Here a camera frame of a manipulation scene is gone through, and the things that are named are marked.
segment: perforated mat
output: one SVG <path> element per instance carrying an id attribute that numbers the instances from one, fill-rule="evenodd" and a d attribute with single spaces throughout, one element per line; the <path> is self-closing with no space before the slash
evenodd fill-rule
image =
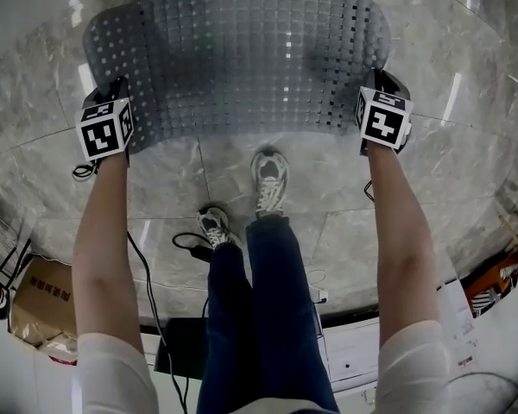
<path id="1" fill-rule="evenodd" d="M 129 80 L 131 152 L 180 135 L 355 129 L 389 27 L 370 0 L 140 0 L 92 19 L 100 90 Z"/>

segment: white sneaker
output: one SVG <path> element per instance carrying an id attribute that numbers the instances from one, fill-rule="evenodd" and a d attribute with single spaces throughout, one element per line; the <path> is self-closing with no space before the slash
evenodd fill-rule
<path id="1" fill-rule="evenodd" d="M 225 242 L 238 243 L 238 239 L 228 229 L 228 217 L 219 207 L 206 207 L 196 215 L 199 228 L 209 240 L 213 250 Z"/>
<path id="2" fill-rule="evenodd" d="M 286 198 L 284 193 L 289 180 L 289 164 L 286 159 L 278 152 L 259 152 L 251 161 L 251 174 L 258 195 L 257 217 L 282 215 L 282 203 Z"/>

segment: box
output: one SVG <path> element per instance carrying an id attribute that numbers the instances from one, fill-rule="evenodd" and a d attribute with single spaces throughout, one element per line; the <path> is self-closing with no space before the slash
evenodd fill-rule
<path id="1" fill-rule="evenodd" d="M 10 332 L 52 359 L 77 360 L 71 267 L 34 256 L 13 300 Z"/>

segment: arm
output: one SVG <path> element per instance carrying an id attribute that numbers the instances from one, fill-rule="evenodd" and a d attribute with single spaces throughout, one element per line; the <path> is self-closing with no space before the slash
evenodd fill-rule
<path id="1" fill-rule="evenodd" d="M 378 233 L 380 345 L 413 323 L 438 320 L 435 256 L 424 213 L 393 149 L 369 142 Z"/>
<path id="2" fill-rule="evenodd" d="M 114 336 L 142 352 L 127 249 L 127 158 L 105 159 L 80 222 L 73 253 L 77 331 Z"/>

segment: marble floor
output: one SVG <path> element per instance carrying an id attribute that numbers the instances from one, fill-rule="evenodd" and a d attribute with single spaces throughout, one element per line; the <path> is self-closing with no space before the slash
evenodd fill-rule
<path id="1" fill-rule="evenodd" d="M 92 182 L 73 113 L 92 88 L 81 44 L 99 11 L 132 0 L 0 0 L 0 255 L 31 235 L 64 261 Z M 440 280 L 470 271 L 509 241 L 497 211 L 518 208 L 518 0 L 374 0 L 391 27 L 386 68 L 415 101 L 400 160 L 433 232 Z M 376 302 L 376 229 L 356 135 L 285 132 L 164 141 L 131 159 L 129 230 L 152 269 L 163 317 L 198 316 L 207 265 L 171 245 L 195 211 L 222 204 L 253 219 L 249 164 L 260 146 L 291 164 L 287 213 L 321 312 Z M 142 315 L 142 264 L 130 250 Z"/>

